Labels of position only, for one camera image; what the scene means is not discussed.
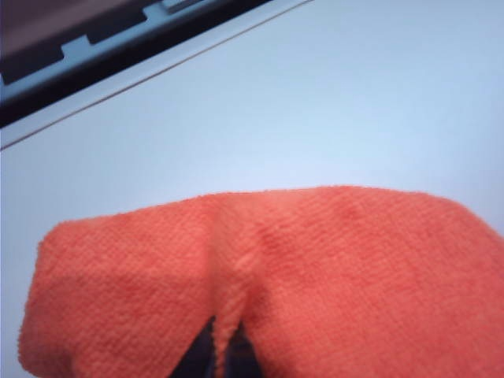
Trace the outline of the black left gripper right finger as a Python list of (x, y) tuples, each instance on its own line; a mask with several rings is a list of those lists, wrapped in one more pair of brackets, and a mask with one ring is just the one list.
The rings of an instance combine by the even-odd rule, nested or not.
[(227, 378), (262, 378), (260, 364), (242, 322), (232, 335), (226, 350)]

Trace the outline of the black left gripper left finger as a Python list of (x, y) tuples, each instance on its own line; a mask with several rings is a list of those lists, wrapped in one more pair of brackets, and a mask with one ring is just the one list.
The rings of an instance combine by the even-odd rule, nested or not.
[(214, 318), (211, 317), (195, 337), (178, 365), (172, 371), (172, 378), (212, 378), (215, 376), (213, 322)]

